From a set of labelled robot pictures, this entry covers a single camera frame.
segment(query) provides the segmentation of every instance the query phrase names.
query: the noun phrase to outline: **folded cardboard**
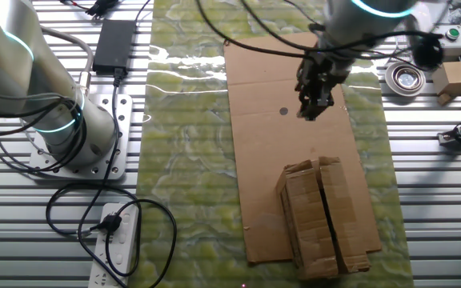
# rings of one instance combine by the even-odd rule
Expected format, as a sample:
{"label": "folded cardboard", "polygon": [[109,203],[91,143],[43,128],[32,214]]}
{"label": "folded cardboard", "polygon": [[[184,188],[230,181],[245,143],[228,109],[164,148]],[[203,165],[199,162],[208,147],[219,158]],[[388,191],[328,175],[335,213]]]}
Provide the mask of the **folded cardboard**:
{"label": "folded cardboard", "polygon": [[320,157],[286,166],[275,190],[300,279],[369,270],[339,158]]}
{"label": "folded cardboard", "polygon": [[432,75],[439,104],[446,105],[461,94],[461,62],[445,62]]}
{"label": "folded cardboard", "polygon": [[277,187],[300,279],[339,273],[323,200],[311,161],[287,166]]}
{"label": "folded cardboard", "polygon": [[322,195],[328,205],[329,226],[335,234],[335,253],[338,255],[339,273],[368,271],[363,240],[350,197],[350,190],[344,177],[344,169],[339,158],[319,158]]}
{"label": "folded cardboard", "polygon": [[[312,33],[287,39],[313,46]],[[241,39],[248,45],[291,49],[271,37]],[[300,107],[296,85],[299,58],[261,54],[224,46],[230,120],[235,147],[239,201],[249,262],[292,259],[291,245],[275,184],[288,163],[331,155],[341,159],[350,186],[361,237],[367,251],[381,249],[366,179],[340,86],[332,90],[335,105],[315,122],[296,118]]]}

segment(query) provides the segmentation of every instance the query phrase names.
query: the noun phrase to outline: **cardboard sheet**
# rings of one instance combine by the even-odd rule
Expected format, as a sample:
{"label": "cardboard sheet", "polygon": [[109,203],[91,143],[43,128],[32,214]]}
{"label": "cardboard sheet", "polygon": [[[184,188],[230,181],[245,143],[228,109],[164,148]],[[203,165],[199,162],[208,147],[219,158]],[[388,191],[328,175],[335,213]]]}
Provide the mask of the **cardboard sheet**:
{"label": "cardboard sheet", "polygon": [[[313,46],[312,33],[291,34],[291,41]],[[240,40],[252,46],[299,53],[271,37]],[[339,157],[367,251],[381,249],[366,179],[344,103],[336,87],[335,105],[315,122],[296,118],[299,58],[224,47],[230,117],[238,173],[239,199],[249,262],[292,258],[280,201],[275,194],[279,171],[288,164],[319,156]]]}

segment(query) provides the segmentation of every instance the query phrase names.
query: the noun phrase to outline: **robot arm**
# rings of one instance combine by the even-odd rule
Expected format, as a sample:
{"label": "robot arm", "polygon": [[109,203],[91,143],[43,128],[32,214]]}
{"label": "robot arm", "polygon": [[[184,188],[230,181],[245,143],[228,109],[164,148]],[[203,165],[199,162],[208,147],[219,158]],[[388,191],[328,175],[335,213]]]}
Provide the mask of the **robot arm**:
{"label": "robot arm", "polygon": [[[416,0],[328,0],[325,6],[324,31],[316,46],[320,49],[339,47],[392,32],[411,14]],[[334,101],[331,90],[346,81],[351,66],[362,50],[370,50],[381,40],[335,52],[308,52],[298,73],[302,103],[298,116],[314,121]]]}
{"label": "robot arm", "polygon": [[[34,125],[48,152],[55,158],[71,153],[80,127],[86,127],[86,141],[70,162],[86,166],[98,161],[113,146],[115,135],[111,115],[97,107],[83,93],[62,63],[54,56],[42,35],[38,16],[29,0],[0,0],[0,114],[33,112],[58,100],[41,100],[35,94],[55,93],[69,98],[76,110],[60,104]],[[23,118],[30,123],[40,114]]]}

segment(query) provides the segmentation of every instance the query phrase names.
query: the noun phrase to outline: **white power strip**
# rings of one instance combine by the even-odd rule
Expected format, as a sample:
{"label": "white power strip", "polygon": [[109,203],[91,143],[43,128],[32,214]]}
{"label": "white power strip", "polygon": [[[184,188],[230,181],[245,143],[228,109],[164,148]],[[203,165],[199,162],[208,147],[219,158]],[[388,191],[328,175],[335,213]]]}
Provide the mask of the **white power strip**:
{"label": "white power strip", "polygon": [[[108,215],[116,213],[124,206],[119,203],[107,203],[102,208],[101,221]],[[134,235],[136,233],[136,222],[138,221],[138,208],[135,205],[128,206],[121,214],[122,222],[120,227],[113,233],[110,238],[111,261],[114,266],[121,272],[126,273],[130,268],[131,253],[134,245]],[[99,232],[97,244],[94,253],[106,264],[106,233]],[[127,278],[120,277],[127,284]],[[88,288],[116,287],[117,282],[96,262],[92,264],[90,273],[90,282]]]}

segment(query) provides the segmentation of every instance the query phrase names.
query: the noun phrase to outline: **green marble mat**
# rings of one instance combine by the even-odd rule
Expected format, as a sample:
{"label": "green marble mat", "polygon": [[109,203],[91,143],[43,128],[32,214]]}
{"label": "green marble mat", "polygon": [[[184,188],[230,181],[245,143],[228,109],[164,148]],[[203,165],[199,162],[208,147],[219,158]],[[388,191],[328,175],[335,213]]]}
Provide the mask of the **green marble mat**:
{"label": "green marble mat", "polygon": [[[249,1],[279,33],[309,23],[280,0]],[[298,0],[314,19],[323,0]],[[204,1],[216,26],[233,38],[265,35],[236,0]],[[235,178],[222,39],[193,0],[156,0],[147,76],[137,194],[165,203],[178,223],[174,260],[158,287],[412,287],[403,216],[376,68],[358,62],[343,87],[370,187],[383,251],[368,273],[301,283],[292,263],[248,266]],[[145,209],[142,256],[130,286],[148,287],[168,254],[171,226]]]}

